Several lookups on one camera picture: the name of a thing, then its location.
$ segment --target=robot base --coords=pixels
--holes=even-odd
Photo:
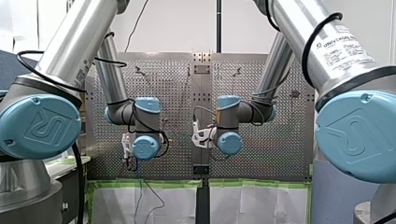
[[[2,223],[62,224],[62,184],[54,181],[43,195],[0,207]]]

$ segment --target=pegboard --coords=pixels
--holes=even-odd
[[[212,76],[212,108],[221,94],[237,94],[248,100],[258,85],[266,55],[213,54],[205,59]],[[142,163],[142,175],[152,179],[191,179],[193,144],[191,81],[197,61],[190,53],[122,53],[128,63],[122,69],[128,95],[156,96],[161,101],[161,128],[171,146],[160,159]],[[240,75],[233,77],[240,68]],[[89,179],[135,177],[121,163],[122,133],[126,127],[104,119],[105,97],[94,68],[87,78],[87,152],[92,156]],[[300,93],[298,98],[290,96]],[[249,177],[304,180],[312,162],[313,91],[304,84],[299,64],[295,64],[282,85],[277,117],[263,127],[241,124],[244,138],[241,153],[227,161],[210,162],[210,177]],[[213,149],[216,157],[221,157]]]
[[[212,106],[220,95],[236,94],[245,100],[257,89],[264,61],[246,55],[214,55]],[[309,180],[312,163],[314,92],[307,87],[299,63],[294,62],[276,99],[276,118],[261,127],[240,124],[243,149],[226,161],[211,160],[215,178],[257,178],[284,181]],[[213,150],[213,156],[224,156]]]

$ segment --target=light blue joint cap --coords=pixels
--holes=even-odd
[[[222,95],[218,97],[218,109],[225,110],[241,103],[241,97],[235,95]]]
[[[159,114],[161,112],[160,100],[157,97],[137,97],[134,100],[134,104],[137,108],[151,114]]]
[[[235,155],[242,149],[242,138],[238,133],[224,133],[218,139],[218,148],[226,155]]]
[[[160,145],[150,136],[140,136],[134,140],[134,156],[141,161],[149,161],[157,155]]]
[[[111,120],[110,116],[108,115],[108,106],[106,106],[105,109],[105,120],[107,120],[107,122],[114,124],[113,120]]]
[[[81,130],[76,107],[63,97],[32,95],[0,114],[0,148],[8,156],[44,160],[69,149]]]
[[[396,183],[396,95],[350,91],[319,112],[320,150],[339,170],[360,180]]]
[[[272,105],[272,108],[273,108],[273,110],[271,112],[271,116],[265,122],[273,121],[275,119],[275,117],[276,117],[276,105]]]

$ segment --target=cylindrical tube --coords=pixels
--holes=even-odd
[[[108,36],[98,51],[100,59],[117,61],[117,49],[114,44],[113,36]],[[105,99],[108,104],[115,104],[128,99],[127,90],[121,68],[113,63],[96,61],[96,68],[100,78]]]
[[[137,97],[135,100],[134,156],[149,161],[161,147],[160,141],[160,101],[155,97]]]
[[[242,138],[239,135],[238,107],[241,98],[224,95],[218,98],[218,127],[214,142],[226,155],[235,155],[242,148]]]
[[[76,1],[35,69],[56,81],[82,88],[117,12],[117,0]]]
[[[301,62],[308,38],[332,13],[319,0],[269,2],[271,16]],[[334,20],[325,25],[308,55],[309,77],[319,93],[317,110],[335,95],[367,82],[368,74],[376,68],[378,64],[341,21]]]
[[[289,72],[294,60],[293,51],[281,33],[277,33],[256,90],[257,100],[271,99],[276,95],[276,86]]]
[[[217,0],[218,2],[218,13],[217,13],[217,53],[221,53],[221,1]]]

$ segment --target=logo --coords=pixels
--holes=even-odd
[[[36,112],[32,124],[25,133],[25,137],[57,147],[61,144],[70,122],[70,118],[42,108]]]
[[[393,150],[393,144],[381,133],[364,110],[358,109],[324,128],[347,162],[354,163]]]

